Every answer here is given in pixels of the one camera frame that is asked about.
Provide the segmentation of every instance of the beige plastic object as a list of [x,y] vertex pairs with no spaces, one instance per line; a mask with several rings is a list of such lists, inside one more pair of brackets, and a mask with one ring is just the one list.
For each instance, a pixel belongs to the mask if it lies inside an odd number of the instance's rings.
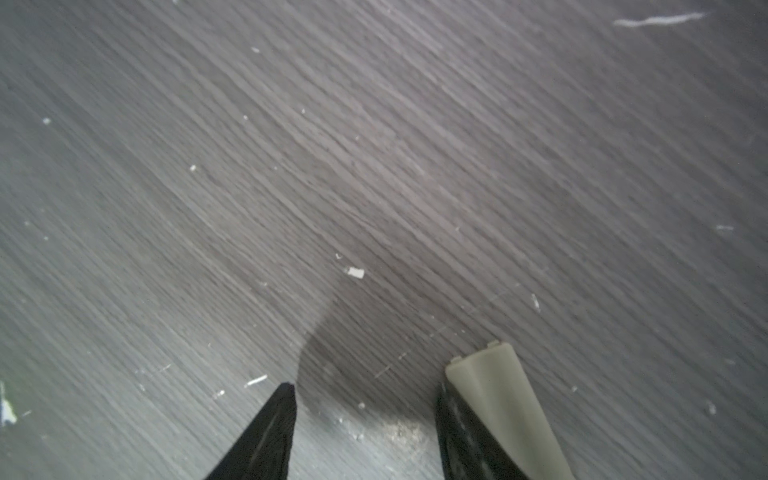
[[531,480],[574,480],[515,350],[498,341],[445,367],[448,381]]

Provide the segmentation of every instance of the wood grain surface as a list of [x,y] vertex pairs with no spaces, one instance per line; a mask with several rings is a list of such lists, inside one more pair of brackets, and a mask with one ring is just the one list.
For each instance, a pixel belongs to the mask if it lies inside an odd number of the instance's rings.
[[291,478],[441,478],[492,339],[577,478],[768,478],[766,21],[0,3],[0,478],[203,478],[282,381]]

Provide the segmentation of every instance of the white paint chip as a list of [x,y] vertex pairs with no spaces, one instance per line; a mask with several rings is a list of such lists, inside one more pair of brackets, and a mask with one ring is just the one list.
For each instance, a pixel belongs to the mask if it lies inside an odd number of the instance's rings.
[[257,379],[251,380],[250,382],[246,383],[245,386],[249,387],[251,385],[256,385],[257,383],[263,382],[264,380],[266,380],[266,375],[262,375]]
[[0,382],[0,427],[13,425],[18,421],[13,405],[5,398],[5,384]]
[[701,20],[707,16],[705,13],[694,12],[685,13],[682,15],[670,15],[664,17],[648,17],[645,20],[616,20],[614,26],[625,28],[637,28],[644,27],[646,25],[677,25],[679,23],[688,22],[690,20]]
[[346,274],[349,276],[354,276],[356,279],[362,279],[366,275],[366,271],[362,268],[355,268],[354,266],[351,266],[350,268],[346,269]]

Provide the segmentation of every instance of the white debris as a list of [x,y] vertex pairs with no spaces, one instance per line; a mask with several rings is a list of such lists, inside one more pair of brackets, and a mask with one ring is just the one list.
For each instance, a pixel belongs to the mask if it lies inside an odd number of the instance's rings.
[[0,382],[0,427],[13,425],[17,421],[13,405],[5,398],[5,384]]
[[263,382],[264,380],[266,380],[266,375],[262,375],[262,376],[260,376],[260,377],[259,377],[259,378],[257,378],[257,379],[253,379],[253,380],[251,380],[250,382],[246,383],[246,384],[245,384],[245,386],[246,386],[246,387],[249,387],[249,386],[251,386],[251,385],[256,385],[257,383],[259,383],[259,382]]
[[349,276],[354,276],[357,279],[362,279],[366,275],[366,271],[362,268],[355,268],[354,266],[351,266],[350,268],[346,269],[346,274]]
[[688,22],[689,20],[701,20],[707,16],[705,13],[694,12],[682,15],[671,15],[666,17],[648,17],[645,20],[616,20],[614,25],[617,27],[637,28],[645,25],[677,25],[678,23]]

